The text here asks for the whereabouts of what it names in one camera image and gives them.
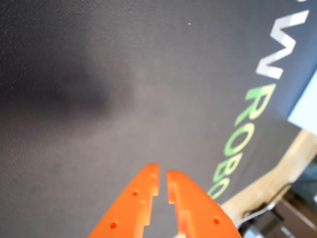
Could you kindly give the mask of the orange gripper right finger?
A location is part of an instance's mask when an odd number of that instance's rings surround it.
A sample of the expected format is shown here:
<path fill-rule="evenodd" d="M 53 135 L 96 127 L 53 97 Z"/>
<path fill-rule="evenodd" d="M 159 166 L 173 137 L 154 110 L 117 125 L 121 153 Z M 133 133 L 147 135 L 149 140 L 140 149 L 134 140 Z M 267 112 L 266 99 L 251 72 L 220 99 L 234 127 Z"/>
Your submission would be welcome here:
<path fill-rule="evenodd" d="M 174 205 L 178 233 L 187 238 L 239 238 L 233 221 L 189 176 L 166 172 L 168 201 Z"/>

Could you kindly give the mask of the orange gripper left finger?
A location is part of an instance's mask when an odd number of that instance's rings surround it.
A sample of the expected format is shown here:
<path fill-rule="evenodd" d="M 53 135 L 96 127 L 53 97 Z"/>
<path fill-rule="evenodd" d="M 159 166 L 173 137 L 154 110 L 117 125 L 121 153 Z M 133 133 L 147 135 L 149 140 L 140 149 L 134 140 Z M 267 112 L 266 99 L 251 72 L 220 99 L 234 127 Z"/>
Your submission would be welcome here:
<path fill-rule="evenodd" d="M 153 198 L 159 194 L 157 163 L 144 166 L 125 187 L 88 237 L 141 238 L 151 221 Z"/>

